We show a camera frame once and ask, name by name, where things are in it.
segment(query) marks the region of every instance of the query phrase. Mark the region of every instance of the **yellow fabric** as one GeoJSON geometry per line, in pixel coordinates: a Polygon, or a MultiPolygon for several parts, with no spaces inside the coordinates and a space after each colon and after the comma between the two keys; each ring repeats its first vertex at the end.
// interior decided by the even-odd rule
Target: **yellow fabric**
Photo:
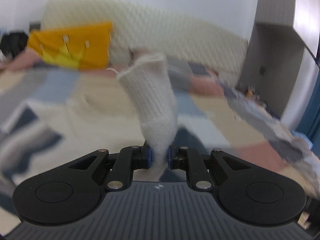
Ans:
{"type": "Polygon", "coordinates": [[[105,68],[112,22],[49,31],[33,31],[28,48],[52,65],[74,69],[105,68]]]}

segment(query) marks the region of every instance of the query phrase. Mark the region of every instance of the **bed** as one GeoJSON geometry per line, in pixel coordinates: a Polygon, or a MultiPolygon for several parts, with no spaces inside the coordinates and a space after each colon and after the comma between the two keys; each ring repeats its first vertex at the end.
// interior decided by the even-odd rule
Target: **bed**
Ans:
{"type": "MultiPolygon", "coordinates": [[[[118,0],[51,0],[41,23],[42,29],[54,29],[104,20],[114,24],[111,63],[128,63],[128,48],[134,47],[167,55],[175,71],[170,80],[178,106],[176,146],[196,147],[202,154],[222,149],[320,197],[320,161],[308,144],[233,88],[246,40],[189,16],[118,0]]],[[[114,73],[105,73],[45,63],[1,73],[1,234],[19,223],[12,193],[25,179],[99,148],[116,153],[143,145],[133,104],[114,73]]],[[[161,180],[181,181],[184,174],[166,170],[161,180]]]]}

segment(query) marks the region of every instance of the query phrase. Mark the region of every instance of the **metal screw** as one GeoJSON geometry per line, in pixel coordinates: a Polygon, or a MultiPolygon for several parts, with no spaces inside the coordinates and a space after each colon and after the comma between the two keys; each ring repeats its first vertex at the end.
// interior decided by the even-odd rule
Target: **metal screw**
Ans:
{"type": "Polygon", "coordinates": [[[196,183],[196,187],[199,189],[209,189],[211,186],[212,184],[206,180],[201,180],[196,183]]]}
{"type": "Polygon", "coordinates": [[[111,189],[120,189],[123,187],[123,183],[119,180],[113,180],[113,181],[110,181],[108,182],[108,187],[111,188],[111,189]]]}

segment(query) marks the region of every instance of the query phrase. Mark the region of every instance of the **gray ribbed panel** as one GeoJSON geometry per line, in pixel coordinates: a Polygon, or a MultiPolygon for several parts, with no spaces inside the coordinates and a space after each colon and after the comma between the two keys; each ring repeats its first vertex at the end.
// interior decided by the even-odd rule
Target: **gray ribbed panel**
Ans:
{"type": "Polygon", "coordinates": [[[227,215],[209,193],[186,182],[133,182],[124,192],[109,193],[86,218],[60,227],[21,223],[8,240],[307,240],[297,224],[254,227],[227,215]]]}

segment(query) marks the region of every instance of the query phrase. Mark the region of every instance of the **headboard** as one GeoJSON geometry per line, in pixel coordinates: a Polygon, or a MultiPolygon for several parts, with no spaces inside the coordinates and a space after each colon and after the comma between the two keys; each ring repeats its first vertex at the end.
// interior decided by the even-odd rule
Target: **headboard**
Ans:
{"type": "Polygon", "coordinates": [[[109,48],[113,64],[129,61],[128,48],[145,47],[201,63],[235,86],[241,74],[248,41],[214,24],[180,13],[119,0],[50,0],[42,29],[111,20],[114,33],[109,48]]]}

